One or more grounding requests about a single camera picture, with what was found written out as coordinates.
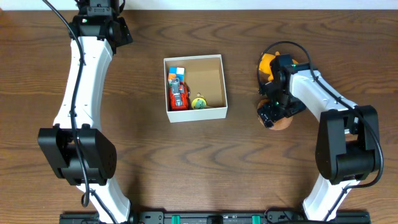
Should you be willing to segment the brown plush toy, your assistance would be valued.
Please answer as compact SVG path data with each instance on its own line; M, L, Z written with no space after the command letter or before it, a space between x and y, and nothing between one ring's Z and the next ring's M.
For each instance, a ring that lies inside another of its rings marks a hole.
M268 102L269 102L269 100L267 98L261 100L259 102L257 108L258 109L261 108L264 104L266 104ZM280 130L286 129L291 125L292 121L293 121L292 116L289 118L282 118L282 119L276 121L275 123L273 123L273 126L270 127L269 129L274 130L274 131L280 131Z

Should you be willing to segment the orange rubber animal toy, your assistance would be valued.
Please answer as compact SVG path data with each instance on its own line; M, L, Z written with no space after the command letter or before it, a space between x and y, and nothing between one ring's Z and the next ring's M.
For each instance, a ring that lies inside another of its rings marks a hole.
M280 55L279 52L275 52L274 54L265 53L263 56L260 57L259 63L257 65L257 80L258 80L259 85L261 85L261 83L262 83L262 79L261 79L260 73L268 75L266 80L268 82L271 82L271 81L274 80L273 72L284 72L285 66L298 64L298 61L292 59L291 63L288 63L286 65L280 64L273 70L271 68L271 62L278 55Z

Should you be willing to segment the white cardboard box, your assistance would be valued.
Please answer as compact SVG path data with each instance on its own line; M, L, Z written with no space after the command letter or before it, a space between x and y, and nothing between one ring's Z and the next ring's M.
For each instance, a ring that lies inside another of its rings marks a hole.
M169 83L167 80L170 67L185 68L184 83L187 86L190 100L188 110L171 110ZM223 60L220 54L165 58L164 86L166 113L171 123L223 119L226 117L228 101ZM212 106L212 108L193 110L191 102L195 99L197 93L203 95L208 105Z

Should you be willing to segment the multicolour puzzle cube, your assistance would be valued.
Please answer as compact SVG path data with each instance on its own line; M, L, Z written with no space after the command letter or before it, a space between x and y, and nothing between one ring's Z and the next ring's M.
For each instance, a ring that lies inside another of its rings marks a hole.
M185 68L183 67L170 67L168 73L168 83L171 84L172 80L178 78L181 84L184 84Z

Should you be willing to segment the red toy truck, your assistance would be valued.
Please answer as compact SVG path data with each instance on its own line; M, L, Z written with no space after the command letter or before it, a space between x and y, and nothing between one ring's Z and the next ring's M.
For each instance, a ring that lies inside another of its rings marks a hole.
M169 83L169 96L172 111L182 111L189 109L188 90L178 78L171 79Z

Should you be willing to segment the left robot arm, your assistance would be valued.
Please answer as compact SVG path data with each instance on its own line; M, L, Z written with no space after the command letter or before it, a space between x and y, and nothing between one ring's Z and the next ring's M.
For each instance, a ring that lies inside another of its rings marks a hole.
M134 223L131 201L116 180L117 153L101 132L101 102L109 64L118 47L132 43L120 16L125 2L77 1L78 14L65 19L71 38L70 71L62 105L38 144L59 179L83 192L81 204L96 215L61 215L62 223Z

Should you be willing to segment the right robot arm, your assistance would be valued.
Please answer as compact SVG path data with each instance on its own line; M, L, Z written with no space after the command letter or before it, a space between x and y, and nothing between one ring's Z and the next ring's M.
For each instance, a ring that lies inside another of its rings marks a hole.
M319 176L302 203L306 221L338 222L337 209L353 189L367 188L381 177L383 157L378 115L372 106L358 106L334 90L312 67L289 54L264 54L257 73L266 96L257 107L263 126L287 128L292 117L309 110L319 122L315 161Z

